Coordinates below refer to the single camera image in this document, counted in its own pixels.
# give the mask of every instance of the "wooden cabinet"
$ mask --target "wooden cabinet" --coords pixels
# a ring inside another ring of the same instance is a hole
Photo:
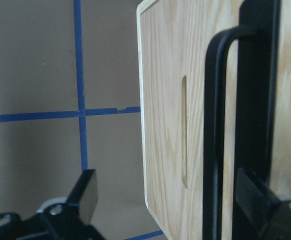
[[[146,206],[169,240],[202,239],[205,57],[242,0],[144,0],[137,10]],[[237,43],[227,64],[222,239],[231,239]],[[291,1],[281,1],[271,189],[291,197]]]

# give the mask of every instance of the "light wood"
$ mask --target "light wood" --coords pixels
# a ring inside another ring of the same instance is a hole
[[[270,187],[291,196],[291,1],[283,0]]]
[[[216,33],[238,25],[241,3],[146,0],[137,11],[145,202],[169,240],[202,239],[205,56]],[[291,196],[291,1],[282,0],[281,12],[270,183]],[[234,43],[225,101],[223,240],[231,239],[232,228],[236,74]]]

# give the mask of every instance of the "tiled floor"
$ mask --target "tiled floor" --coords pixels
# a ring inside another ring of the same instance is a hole
[[[27,218],[67,196],[88,163],[106,239],[158,235],[144,203],[139,2],[0,0],[0,212]]]

